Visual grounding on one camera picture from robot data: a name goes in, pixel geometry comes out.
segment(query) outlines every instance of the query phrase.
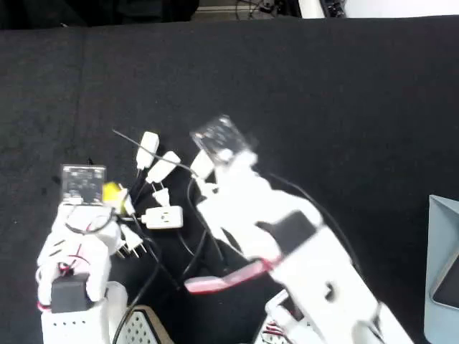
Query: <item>black wire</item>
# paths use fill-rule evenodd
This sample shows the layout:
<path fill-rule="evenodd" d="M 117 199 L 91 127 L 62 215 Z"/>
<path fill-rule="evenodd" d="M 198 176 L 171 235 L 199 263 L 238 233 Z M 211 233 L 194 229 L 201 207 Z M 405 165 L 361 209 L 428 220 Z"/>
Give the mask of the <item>black wire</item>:
<path fill-rule="evenodd" d="M 163 158 L 162 156 L 159 156 L 155 153 L 152 153 L 151 151 L 149 151 L 148 149 L 146 149 L 145 147 L 143 147 L 139 142 L 133 140 L 132 138 L 128 137 L 127 135 L 124 135 L 123 133 L 120 133 L 119 131 L 115 130 L 115 129 L 112 129 L 112 131 L 124 138 L 125 140 L 131 142 L 132 144 L 136 145 L 137 147 L 143 149 L 145 152 L 147 152 L 148 154 L 150 154 L 151 156 L 153 156 L 154 158 L 157 158 L 158 160 L 163 160 L 163 161 L 166 161 L 167 163 L 171 163 L 172 165 L 175 165 L 177 167 L 181 167 L 185 170 L 187 170 L 188 172 L 190 172 L 193 176 L 196 176 L 197 178 L 199 178 L 198 174 L 196 172 L 194 172 L 192 169 L 190 169 L 190 167 L 188 167 L 187 165 L 184 165 L 183 163 L 176 163 L 175 161 L 171 161 L 169 159 L 165 159 Z"/>
<path fill-rule="evenodd" d="M 143 230 L 141 224 L 138 222 L 135 215 L 132 215 L 132 219 L 134 220 L 134 223 L 136 224 L 136 227 L 138 229 L 137 234 L 139 235 L 139 237 L 145 242 L 148 242 L 148 244 L 146 245 L 147 246 L 146 249 L 148 250 L 148 253 L 158 262 L 159 265 L 161 265 L 160 268 L 164 271 L 164 273 L 166 273 L 167 277 L 171 280 L 174 288 L 176 290 L 180 289 L 179 283 L 175 280 L 175 278 L 172 277 L 172 274 L 169 272 L 169 270 L 167 270 L 167 268 L 160 262 L 161 261 L 161 249 L 159 248 L 159 245 L 153 240 L 153 238 L 151 238 L 145 233 L 145 231 Z M 154 250 L 152 250 L 151 248 L 151 245 L 154 246 L 154 248 L 156 249 L 160 257 L 157 257 L 155 255 Z"/>
<path fill-rule="evenodd" d="M 199 216 L 198 216 L 199 213 L 196 210 L 196 207 L 194 206 L 193 201 L 191 200 L 191 189 L 192 189 L 193 185 L 195 184 L 195 182 L 196 181 L 193 178 L 190 179 L 190 181 L 188 183 L 188 187 L 186 188 L 186 200 L 188 201 L 188 205 L 191 208 L 191 210 L 198 217 L 198 219 L 200 219 Z M 201 258 L 202 252 L 204 250 L 204 245 L 206 243 L 206 238 L 207 238 L 207 235 L 208 235 L 206 227 L 207 227 L 207 225 L 204 227 L 204 230 L 202 231 L 201 239 L 199 240 L 199 243 L 198 243 L 198 246 L 196 248 L 196 251 L 194 252 L 194 256 L 191 258 L 191 260 L 189 261 L 188 265 L 185 267 L 184 271 L 181 273 L 179 281 L 184 281 L 186 279 L 186 276 L 188 275 L 188 273 L 191 271 L 191 269 L 194 268 L 196 263 Z"/>
<path fill-rule="evenodd" d="M 354 251 L 354 248 L 351 245 L 351 242 L 343 232 L 343 229 L 337 222 L 337 220 L 328 212 L 327 209 L 325 209 L 322 205 L 320 205 L 309 193 L 307 193 L 301 186 L 298 186 L 291 181 L 288 181 L 287 179 L 280 177 L 274 173 L 269 173 L 273 178 L 277 179 L 279 182 L 284 183 L 285 185 L 288 185 L 296 191 L 298 191 L 300 194 L 304 196 L 304 198 L 308 199 L 326 218 L 326 221 L 328 221 L 331 225 L 330 229 L 335 233 L 335 235 L 338 237 L 339 241 L 344 245 L 346 251 L 349 253 L 349 256 L 351 257 L 351 261 L 354 264 L 355 269 L 357 272 L 360 274 L 360 277 L 363 278 L 362 270 L 361 270 L 361 265 L 359 262 L 359 258 L 357 257 L 356 252 Z"/>
<path fill-rule="evenodd" d="M 215 236 L 212 234 L 212 231 L 210 230 L 209 226 L 207 226 L 206 221 L 202 218 L 201 213 L 199 213 L 196 210 L 196 206 L 191 201 L 191 189 L 195 185 L 196 185 L 196 181 L 192 178 L 190 182 L 188 183 L 188 187 L 186 188 L 186 200 L 188 201 L 188 205 L 191 207 L 191 210 L 193 211 L 195 217 L 199 220 L 201 225 L 204 227 L 204 230 L 207 232 L 207 235 L 212 240 L 212 243 L 215 246 L 215 249 L 217 250 L 218 257 L 220 258 L 220 261 L 223 263 L 226 269 L 228 267 L 228 263 L 227 263 L 226 257 L 223 254 L 222 248 L 218 244 L 218 241 L 215 239 Z"/>
<path fill-rule="evenodd" d="M 191 255 L 192 257 L 194 257 L 194 252 L 190 249 L 190 247 L 189 247 L 188 244 L 186 243 L 185 238 L 184 238 L 184 236 L 182 235 L 180 229 L 177 229 L 177 236 L 178 236 L 178 238 L 179 238 L 179 241 L 180 241 L 181 245 L 185 248 L 185 250 L 186 250 L 188 253 L 190 253 L 190 255 Z"/>
<path fill-rule="evenodd" d="M 153 273 L 150 275 L 150 277 L 145 281 L 143 284 L 142 288 L 138 291 L 136 297 L 134 300 L 131 302 L 129 305 L 128 309 L 124 312 L 123 317 L 121 318 L 120 323 L 118 324 L 118 327 L 116 328 L 115 335 L 113 336 L 113 341 L 112 344 L 117 344 L 118 338 L 120 337 L 121 330 L 123 329 L 124 324 L 126 323 L 126 320 L 128 319 L 129 315 L 131 315 L 134 307 L 138 304 L 140 299 L 143 297 L 143 295 L 146 293 L 147 289 L 150 287 L 151 283 L 156 279 L 158 276 L 159 269 L 161 268 L 161 263 L 158 261 L 158 263 L 155 266 L 155 269 Z"/>
<path fill-rule="evenodd" d="M 137 193 L 137 196 L 134 198 L 134 202 L 133 202 L 133 205 L 136 205 L 137 204 L 137 201 L 140 199 L 140 197 L 142 196 L 142 191 L 145 189 L 146 186 L 150 185 L 150 183 L 148 181 L 145 181 L 141 187 L 141 189 L 138 191 Z"/>
<path fill-rule="evenodd" d="M 72 211 L 70 212 L 70 214 L 67 216 L 67 219 L 65 220 L 65 226 L 66 226 L 70 231 L 72 231 L 72 232 L 74 232 L 74 233 L 76 233 L 76 234 L 86 235 L 86 234 L 95 234 L 95 233 L 98 233 L 99 231 L 101 231 L 102 229 L 104 229 L 106 226 L 108 226 L 108 224 L 112 221 L 113 215 L 114 215 L 114 213 L 115 213 L 115 209 L 112 208 L 112 209 L 110 210 L 110 213 L 109 213 L 108 216 L 107 216 L 107 221 L 106 221 L 104 224 L 102 224 L 101 226 L 99 226 L 99 227 L 93 229 L 92 231 L 86 231 L 86 229 L 78 229 L 78 228 L 75 228 L 75 227 L 73 227 L 73 226 L 70 226 L 70 225 L 67 223 L 67 221 L 68 221 L 70 215 L 72 215 L 73 212 L 75 211 L 75 209 L 76 209 L 77 207 L 79 207 L 79 206 L 83 206 L 83 205 L 82 205 L 82 204 L 76 205 L 76 206 L 72 209 Z"/>

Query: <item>yellow component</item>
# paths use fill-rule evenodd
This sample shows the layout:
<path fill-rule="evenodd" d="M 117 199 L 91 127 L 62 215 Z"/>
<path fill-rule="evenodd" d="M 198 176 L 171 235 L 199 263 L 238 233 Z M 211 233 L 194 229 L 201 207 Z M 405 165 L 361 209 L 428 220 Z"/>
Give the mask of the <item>yellow component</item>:
<path fill-rule="evenodd" d="M 126 213 L 124 204 L 121 203 L 123 202 L 126 193 L 128 192 L 126 189 L 121 189 L 117 183 L 111 181 L 110 183 L 105 183 L 103 185 L 102 192 L 103 203 L 115 208 L 115 213 L 119 215 Z"/>
<path fill-rule="evenodd" d="M 111 181 L 110 183 L 105 183 L 103 184 L 102 189 L 102 200 L 105 203 L 119 202 L 120 191 L 121 188 L 117 183 L 113 181 Z"/>

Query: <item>robotic hand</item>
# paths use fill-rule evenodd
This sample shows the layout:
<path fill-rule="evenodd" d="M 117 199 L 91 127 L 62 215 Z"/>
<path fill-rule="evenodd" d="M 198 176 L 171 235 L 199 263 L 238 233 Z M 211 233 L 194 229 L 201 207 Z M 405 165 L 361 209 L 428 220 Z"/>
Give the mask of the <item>robotic hand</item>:
<path fill-rule="evenodd" d="M 266 311 L 292 343 L 412 343 L 313 203 L 273 190 L 252 170 L 257 156 L 229 118 L 212 121 L 194 140 L 212 161 L 217 180 L 215 187 L 197 178 L 205 196 L 198 210 L 216 238 L 256 261 L 223 278 L 189 279 L 190 292 L 216 292 L 267 271 L 287 291 L 269 301 Z M 289 297 L 300 317 L 285 307 Z"/>
<path fill-rule="evenodd" d="M 86 180 L 105 171 L 64 166 L 64 173 L 66 168 Z M 44 344 L 108 344 L 126 310 L 126 289 L 108 281 L 110 255 L 122 244 L 120 227 L 113 207 L 100 198 L 80 197 L 76 204 L 74 197 L 65 196 L 39 254 L 36 280 Z"/>

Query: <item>black tablecloth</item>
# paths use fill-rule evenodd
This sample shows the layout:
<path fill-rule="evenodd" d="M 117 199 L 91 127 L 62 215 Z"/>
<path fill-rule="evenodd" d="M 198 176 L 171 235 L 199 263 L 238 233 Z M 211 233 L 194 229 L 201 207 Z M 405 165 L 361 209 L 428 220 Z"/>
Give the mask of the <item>black tablecloth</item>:
<path fill-rule="evenodd" d="M 136 149 L 112 127 L 156 131 L 162 152 L 189 163 L 189 131 L 225 113 L 256 140 L 260 169 L 335 215 L 375 295 L 424 343 L 427 197 L 459 198 L 458 31 L 459 18 L 443 17 L 0 32 L 1 341 L 41 342 L 35 259 L 60 164 L 91 157 L 128 185 Z M 185 206 L 186 172 L 167 184 Z M 195 244 L 202 228 L 185 211 Z M 179 273 L 189 257 L 175 234 L 156 238 Z M 113 278 L 132 297 L 151 267 L 114 259 Z M 143 302 L 177 343 L 241 343 L 278 287 L 266 277 L 164 298 L 170 289 L 162 275 Z"/>

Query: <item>light blue object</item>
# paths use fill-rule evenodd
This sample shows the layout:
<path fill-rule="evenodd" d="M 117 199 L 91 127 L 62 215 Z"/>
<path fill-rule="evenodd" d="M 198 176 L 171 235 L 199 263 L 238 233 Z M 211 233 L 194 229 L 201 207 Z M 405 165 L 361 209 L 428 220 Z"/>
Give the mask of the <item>light blue object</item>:
<path fill-rule="evenodd" d="M 459 343 L 459 310 L 432 300 L 433 287 L 459 248 L 459 202 L 431 195 L 425 278 L 424 334 L 432 344 Z"/>

